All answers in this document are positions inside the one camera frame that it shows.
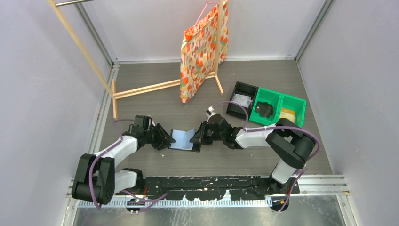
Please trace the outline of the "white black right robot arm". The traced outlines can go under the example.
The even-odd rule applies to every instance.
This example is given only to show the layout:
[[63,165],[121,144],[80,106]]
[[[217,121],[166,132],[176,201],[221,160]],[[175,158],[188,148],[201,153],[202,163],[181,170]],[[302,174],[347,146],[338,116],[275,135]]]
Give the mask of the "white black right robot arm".
[[268,181],[274,193],[285,190],[289,178],[303,169],[319,148],[319,140],[312,133],[286,118],[270,126],[248,129],[233,127],[220,114],[215,114],[201,123],[190,142],[211,145],[215,141],[221,141],[230,149],[270,147],[280,157]]

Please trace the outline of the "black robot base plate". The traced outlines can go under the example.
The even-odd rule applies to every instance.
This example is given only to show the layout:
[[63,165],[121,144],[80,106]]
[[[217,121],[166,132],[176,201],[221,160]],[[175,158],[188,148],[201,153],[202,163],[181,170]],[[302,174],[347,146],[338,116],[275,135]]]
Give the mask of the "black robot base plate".
[[134,195],[156,199],[167,194],[165,200],[193,201],[221,200],[230,196],[232,201],[263,200],[268,195],[285,197],[289,191],[300,192],[296,177],[278,185],[269,176],[201,176],[201,177],[145,177],[126,190]]

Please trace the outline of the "black card holder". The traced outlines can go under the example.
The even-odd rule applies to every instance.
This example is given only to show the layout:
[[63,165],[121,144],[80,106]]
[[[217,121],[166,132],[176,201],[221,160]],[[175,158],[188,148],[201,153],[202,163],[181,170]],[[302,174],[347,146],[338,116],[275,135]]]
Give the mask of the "black card holder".
[[170,135],[175,142],[171,143],[169,149],[199,153],[201,144],[195,144],[190,141],[194,134],[195,129],[188,131],[172,129]]

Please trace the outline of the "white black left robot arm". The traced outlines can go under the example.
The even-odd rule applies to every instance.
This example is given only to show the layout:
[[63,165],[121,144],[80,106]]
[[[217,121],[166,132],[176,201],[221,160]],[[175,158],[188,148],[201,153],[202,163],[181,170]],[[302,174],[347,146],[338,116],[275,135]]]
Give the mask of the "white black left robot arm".
[[93,202],[100,208],[108,204],[114,194],[129,191],[140,194],[145,188],[141,170],[116,167],[144,145],[155,150],[169,148],[175,142],[159,123],[150,116],[137,115],[128,130],[110,146],[95,154],[83,154],[77,166],[72,185],[72,198]]

